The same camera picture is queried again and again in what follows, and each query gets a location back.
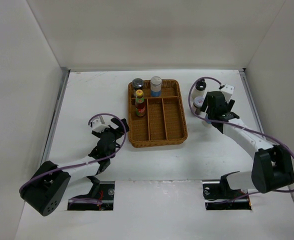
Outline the glass grinder jar black lid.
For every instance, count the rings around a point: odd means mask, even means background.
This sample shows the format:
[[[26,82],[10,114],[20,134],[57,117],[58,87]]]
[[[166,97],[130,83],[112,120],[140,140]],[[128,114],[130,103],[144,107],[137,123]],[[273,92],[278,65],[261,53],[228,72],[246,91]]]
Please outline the glass grinder jar black lid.
[[[142,90],[144,87],[144,81],[141,78],[135,78],[131,82],[131,86],[133,89],[133,96],[136,97],[136,91]]]

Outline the black cap white bottle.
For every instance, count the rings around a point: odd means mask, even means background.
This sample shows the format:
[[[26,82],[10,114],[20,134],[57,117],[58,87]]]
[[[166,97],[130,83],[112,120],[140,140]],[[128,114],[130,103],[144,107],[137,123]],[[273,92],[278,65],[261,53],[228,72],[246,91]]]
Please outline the black cap white bottle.
[[[195,99],[196,97],[203,97],[205,95],[206,88],[207,88],[207,84],[206,84],[205,79],[199,78],[196,81],[196,84],[191,92],[191,98]]]

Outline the blue label jar silver lid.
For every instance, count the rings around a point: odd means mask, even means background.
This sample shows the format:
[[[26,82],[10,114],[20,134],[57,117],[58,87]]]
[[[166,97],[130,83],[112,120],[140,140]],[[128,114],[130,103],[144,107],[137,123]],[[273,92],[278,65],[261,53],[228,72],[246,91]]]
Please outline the blue label jar silver lid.
[[[159,76],[153,76],[150,80],[151,97],[160,97],[162,92],[162,79]]]

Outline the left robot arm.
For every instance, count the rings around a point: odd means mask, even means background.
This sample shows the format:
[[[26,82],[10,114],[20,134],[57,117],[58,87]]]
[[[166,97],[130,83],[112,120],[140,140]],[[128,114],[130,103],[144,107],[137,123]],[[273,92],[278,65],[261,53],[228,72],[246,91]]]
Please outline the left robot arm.
[[[20,197],[46,217],[58,207],[69,184],[86,178],[90,182],[83,185],[83,194],[71,197],[67,210],[112,210],[115,185],[101,182],[97,175],[109,167],[111,159],[122,148],[123,144],[117,141],[126,139],[129,126],[124,118],[119,119],[112,114],[110,117],[116,127],[106,125],[100,114],[89,120],[91,133],[98,138],[98,142],[86,157],[64,164],[45,161],[31,179],[20,187]]]

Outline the ketchup bottle green label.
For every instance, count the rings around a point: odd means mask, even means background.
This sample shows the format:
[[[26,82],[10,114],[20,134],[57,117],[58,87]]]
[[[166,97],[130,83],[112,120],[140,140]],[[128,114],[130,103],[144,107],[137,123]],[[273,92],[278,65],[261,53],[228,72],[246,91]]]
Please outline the ketchup bottle green label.
[[[146,112],[146,103],[144,92],[141,89],[138,89],[136,92],[135,98],[135,113],[138,117],[143,117]]]

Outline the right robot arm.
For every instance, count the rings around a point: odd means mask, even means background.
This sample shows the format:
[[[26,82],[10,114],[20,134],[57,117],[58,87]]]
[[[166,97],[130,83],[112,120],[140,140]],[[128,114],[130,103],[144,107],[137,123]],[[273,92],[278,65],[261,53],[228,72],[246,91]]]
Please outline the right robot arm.
[[[235,101],[226,101],[221,91],[206,94],[201,110],[207,120],[222,134],[235,141],[252,158],[250,180],[259,193],[265,194],[294,183],[290,152],[281,144],[273,144],[259,132],[247,128],[232,112]]]

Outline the spice jar white red-logo lid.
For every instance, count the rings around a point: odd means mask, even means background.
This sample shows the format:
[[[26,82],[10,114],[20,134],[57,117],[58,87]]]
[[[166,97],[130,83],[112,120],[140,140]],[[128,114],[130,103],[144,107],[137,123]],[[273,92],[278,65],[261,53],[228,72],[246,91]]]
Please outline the spice jar white red-logo lid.
[[[197,96],[194,98],[193,103],[192,103],[192,111],[196,114],[196,115],[200,115],[201,114],[201,108],[203,106],[205,98],[203,96]]]

